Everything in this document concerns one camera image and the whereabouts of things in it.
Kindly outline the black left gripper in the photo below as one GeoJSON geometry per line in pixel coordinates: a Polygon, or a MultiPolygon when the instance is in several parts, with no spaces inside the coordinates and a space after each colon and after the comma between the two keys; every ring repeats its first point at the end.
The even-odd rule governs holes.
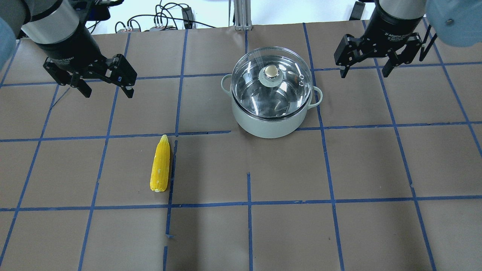
{"type": "Polygon", "coordinates": [[[76,29],[58,43],[37,45],[47,55],[44,69],[58,85],[76,88],[89,98],[92,89],[80,76],[87,73],[89,79],[115,84],[127,98],[134,96],[137,72],[122,54],[105,58],[88,29],[76,29]]]}

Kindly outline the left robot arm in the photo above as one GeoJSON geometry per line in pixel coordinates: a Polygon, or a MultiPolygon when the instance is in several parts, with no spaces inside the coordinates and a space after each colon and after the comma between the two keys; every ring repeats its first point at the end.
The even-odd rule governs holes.
{"type": "Polygon", "coordinates": [[[46,53],[44,69],[58,85],[91,96],[85,79],[115,84],[128,98],[134,94],[137,72],[122,54],[102,55],[85,23],[110,18],[109,7],[121,0],[2,0],[1,66],[12,56],[24,33],[46,53]]]}

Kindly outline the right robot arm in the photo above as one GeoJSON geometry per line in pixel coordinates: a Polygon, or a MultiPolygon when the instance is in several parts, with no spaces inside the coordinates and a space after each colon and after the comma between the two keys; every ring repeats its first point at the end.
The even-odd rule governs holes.
{"type": "Polygon", "coordinates": [[[436,39],[453,47],[481,42],[480,0],[376,0],[366,30],[359,38],[346,34],[334,53],[340,75],[367,58],[387,57],[384,77],[419,53],[422,61],[436,39]]]}

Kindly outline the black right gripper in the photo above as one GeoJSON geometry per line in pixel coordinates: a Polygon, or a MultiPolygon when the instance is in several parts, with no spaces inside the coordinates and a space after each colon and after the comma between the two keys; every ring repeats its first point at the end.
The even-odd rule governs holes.
{"type": "Polygon", "coordinates": [[[382,69],[384,78],[395,67],[413,62],[420,51],[422,40],[415,28],[422,17],[401,19],[384,10],[374,10],[362,37],[345,34],[334,52],[335,64],[340,76],[345,78],[349,69],[367,58],[385,57],[389,60],[382,69]]]}

